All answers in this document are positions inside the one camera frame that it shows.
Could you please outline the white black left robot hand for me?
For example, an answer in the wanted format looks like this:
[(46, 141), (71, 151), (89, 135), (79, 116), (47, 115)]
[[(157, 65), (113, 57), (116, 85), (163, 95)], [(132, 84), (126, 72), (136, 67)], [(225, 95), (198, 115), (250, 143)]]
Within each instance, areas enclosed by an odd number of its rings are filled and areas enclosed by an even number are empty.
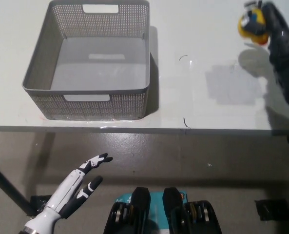
[(108, 156), (107, 153), (104, 153), (87, 160), (71, 171), (50, 197), (43, 210), (45, 212), (53, 211), (58, 214), (60, 218), (67, 219), (82, 206), (103, 181), (103, 177), (98, 175), (81, 189), (80, 186), (84, 177), (92, 169), (99, 167), (100, 164), (112, 160), (112, 157)]

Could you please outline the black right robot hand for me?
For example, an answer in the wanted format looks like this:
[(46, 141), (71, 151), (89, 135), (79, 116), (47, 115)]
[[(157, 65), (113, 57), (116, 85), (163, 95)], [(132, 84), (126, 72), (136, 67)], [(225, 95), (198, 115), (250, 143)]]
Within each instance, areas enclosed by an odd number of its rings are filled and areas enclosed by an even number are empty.
[(289, 26), (271, 1), (251, 0), (238, 21), (239, 35), (258, 45), (269, 43), (270, 63), (277, 72), (289, 67)]

